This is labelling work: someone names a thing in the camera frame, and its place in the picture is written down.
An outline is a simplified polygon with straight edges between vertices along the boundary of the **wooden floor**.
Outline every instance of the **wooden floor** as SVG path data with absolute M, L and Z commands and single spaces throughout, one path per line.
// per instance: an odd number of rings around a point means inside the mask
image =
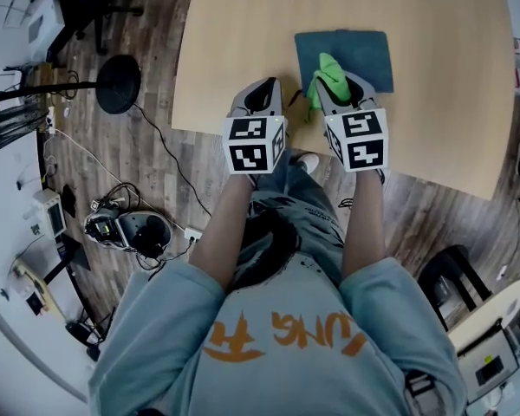
M 220 138 L 170 128 L 179 46 L 190 0 L 121 1 L 143 5 L 145 15 L 141 18 L 114 15 L 107 22 L 108 56 L 135 56 L 143 75 L 139 104 L 162 129 L 167 145 L 179 157 L 183 172 L 196 186 L 206 207 L 212 210 L 228 177 Z M 107 59 L 94 52 L 92 25 L 87 33 L 85 40 L 73 40 L 65 51 L 68 68 L 77 71 L 82 80 L 94 79 Z M 169 218 L 183 227 L 204 229 L 207 216 L 177 174 L 175 162 L 166 154 L 158 134 L 142 119 L 138 109 L 117 116 L 104 114 L 91 90 L 80 91 L 73 101 L 61 104 L 62 110 L 70 108 L 62 127 L 66 133 L 95 153 L 120 179 L 135 183 L 144 199 Z M 451 244 L 463 244 L 491 289 L 497 288 L 497 274 L 511 259 L 506 276 L 509 280 L 519 278 L 520 204 L 515 198 L 520 196 L 520 178 L 514 173 L 519 138 L 520 100 L 517 100 L 509 151 L 491 202 L 423 180 L 388 174 L 385 231 L 389 255 L 416 275 L 438 251 Z M 69 184 L 76 196 L 77 217 L 67 218 L 68 228 L 84 244 L 92 267 L 92 272 L 77 271 L 78 282 L 96 317 L 101 318 L 118 303 L 131 273 L 140 269 L 133 255 L 104 250 L 82 234 L 81 222 L 89 213 L 90 202 L 106 194 L 116 182 L 65 138 L 52 140 L 49 150 L 59 164 L 49 184 L 58 191 Z M 354 194 L 354 175 L 345 174 L 336 159 L 323 157 L 314 176 L 335 205 Z M 340 209 L 338 214 L 345 224 L 348 210 Z M 176 254 L 185 248 L 182 233 L 175 232 L 171 251 Z

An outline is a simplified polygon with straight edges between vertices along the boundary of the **black round stand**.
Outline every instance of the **black round stand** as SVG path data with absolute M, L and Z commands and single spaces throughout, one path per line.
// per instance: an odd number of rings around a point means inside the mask
M 108 114 L 125 113 L 139 96 L 139 64 L 130 55 L 115 55 L 102 66 L 96 84 L 101 108 Z

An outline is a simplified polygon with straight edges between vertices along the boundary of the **blue cloth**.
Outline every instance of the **blue cloth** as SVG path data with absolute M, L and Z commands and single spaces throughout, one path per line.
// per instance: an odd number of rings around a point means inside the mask
M 342 280 L 342 231 L 314 205 L 327 198 L 284 157 L 250 215 L 277 209 L 299 251 L 229 294 L 180 259 L 151 282 L 134 273 L 89 382 L 91 414 L 406 416 L 414 369 L 435 378 L 447 414 L 464 411 L 455 350 L 418 284 L 392 258 Z
M 307 32 L 296 34 L 295 44 L 305 97 L 314 72 L 320 67 L 322 52 L 333 56 L 345 71 L 369 81 L 376 92 L 394 91 L 391 56 L 385 32 L 344 29 Z

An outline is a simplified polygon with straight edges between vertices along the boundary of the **light blue sweatshirt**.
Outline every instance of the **light blue sweatshirt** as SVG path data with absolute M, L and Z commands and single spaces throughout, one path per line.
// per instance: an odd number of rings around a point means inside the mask
M 301 251 L 229 295 L 180 260 L 150 282 L 133 274 L 89 382 L 91 413 L 408 415 L 405 374 L 419 370 L 435 378 L 446 414 L 460 415 L 456 354 L 418 284 L 388 258 L 336 287 L 304 239 L 338 225 L 312 215 L 314 228 L 298 227 Z

